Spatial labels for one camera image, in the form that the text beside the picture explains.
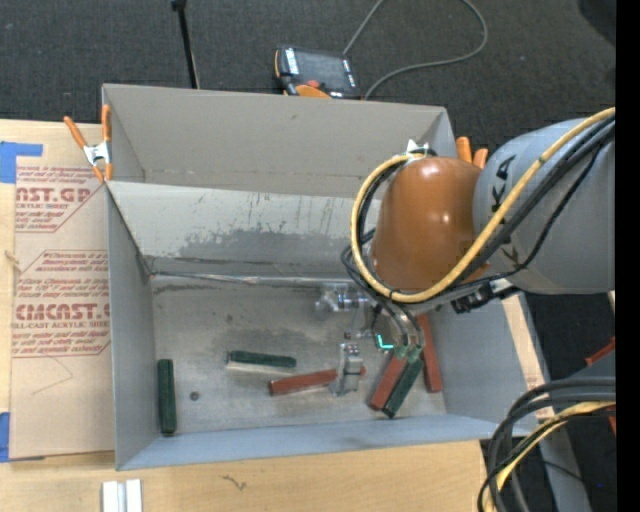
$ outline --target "cardboard sheet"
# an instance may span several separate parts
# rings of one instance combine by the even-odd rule
[[[100,126],[79,128],[99,142]],[[9,457],[112,449],[104,187],[62,122],[5,120],[0,141],[3,187],[13,189],[13,201],[3,195],[2,226],[11,219],[14,233],[1,268]]]

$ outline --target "black device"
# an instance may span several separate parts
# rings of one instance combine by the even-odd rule
[[[343,54],[279,46],[275,74],[282,90],[291,96],[329,96],[362,99],[358,79],[350,60]]]

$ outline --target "yellow cable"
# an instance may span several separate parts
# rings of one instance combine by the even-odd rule
[[[531,451],[533,448],[542,441],[545,437],[547,437],[554,430],[559,429],[563,425],[566,425],[569,422],[569,418],[571,416],[576,416],[579,414],[588,414],[590,412],[597,411],[599,409],[605,409],[607,407],[611,407],[615,405],[616,402],[581,402],[579,404],[573,405],[571,407],[566,408],[564,411],[556,414],[552,418],[549,418],[547,421],[542,423],[538,428],[536,428],[531,434],[529,434],[526,438],[518,443],[518,445],[514,448],[514,450],[518,450],[518,447],[524,446],[529,443],[531,439],[534,439],[534,442],[529,444],[526,449],[522,451],[516,458],[514,458],[507,466],[505,466],[497,475],[496,475],[496,485],[498,490],[501,491],[504,487],[504,484],[507,482],[509,475],[513,472],[516,466],[520,463],[520,461]],[[548,427],[550,423],[558,422],[555,425]],[[485,494],[483,496],[483,506],[485,512],[493,512],[495,511],[495,504],[493,503],[493,498],[491,496],[491,491],[489,488],[485,490]]]
[[[438,293],[444,291],[455,281],[458,276],[464,272],[464,270],[469,266],[473,258],[480,252],[480,250],[484,247],[485,243],[494,231],[500,225],[502,219],[504,219],[505,215],[509,211],[509,209],[513,206],[515,201],[518,199],[526,185],[533,179],[538,170],[553,156],[555,155],[567,142],[573,139],[575,136],[582,133],[584,130],[594,125],[595,123],[613,115],[615,113],[615,107],[603,110],[585,120],[583,120],[580,124],[573,127],[567,133],[565,133],[562,137],[560,137],[556,142],[554,142],[549,148],[547,148],[544,153],[527,169],[527,171],[522,175],[522,177],[518,180],[518,182],[514,185],[513,189],[507,195],[506,199],[498,208],[498,211],[491,217],[485,228],[478,235],[475,242],[471,245],[469,250],[464,254],[464,256],[460,259],[460,261],[449,271],[449,273],[442,278],[438,283],[433,285],[431,288],[424,290],[418,293],[402,293],[399,291],[394,291],[391,288],[382,284],[367,268],[364,263],[362,254],[360,252],[360,248],[357,243],[357,220],[358,220],[358,212],[360,209],[360,205],[362,200],[371,186],[371,183],[375,178],[377,178],[382,172],[387,170],[392,165],[407,162],[408,160],[412,160],[415,157],[411,155],[398,155],[382,165],[378,166],[365,180],[360,187],[360,191],[356,196],[355,203],[353,205],[353,210],[351,211],[351,250],[353,253],[353,259],[360,271],[360,274],[364,278],[364,280],[379,294],[384,297],[391,297],[393,295],[393,300],[396,302],[401,302],[405,304],[415,304],[417,302],[423,302],[431,297],[437,295]]]

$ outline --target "green block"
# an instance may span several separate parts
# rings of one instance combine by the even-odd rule
[[[422,359],[416,359],[413,363],[407,364],[402,375],[396,382],[393,391],[389,395],[387,399],[387,403],[382,408],[382,412],[385,413],[389,418],[393,418],[402,404],[404,403],[405,398],[411,391],[413,387],[413,383],[418,378],[418,375],[422,372],[422,368],[424,367],[424,362]]]
[[[173,434],[178,428],[176,412],[176,389],[173,379],[173,361],[158,361],[158,411],[160,414],[160,432]]]
[[[259,366],[273,366],[276,368],[295,368],[296,360],[289,356],[259,354],[244,350],[232,350],[227,354],[227,363],[255,364]]]

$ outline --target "black floor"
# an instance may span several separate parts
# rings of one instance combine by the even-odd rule
[[[279,94],[280,43],[342,51],[374,0],[190,0],[187,21],[201,88]],[[476,0],[488,28],[473,58],[399,75],[371,99],[445,106],[454,134],[491,152],[522,133],[615,105],[615,0]],[[483,32],[459,0],[387,0],[349,56],[363,89],[398,68],[466,55]],[[0,117],[97,122],[105,82],[189,87],[169,0],[0,2]],[[552,377],[606,344],[606,296],[527,297]],[[615,438],[607,425],[571,432],[594,512],[616,510]],[[540,465],[527,485],[552,502]]]

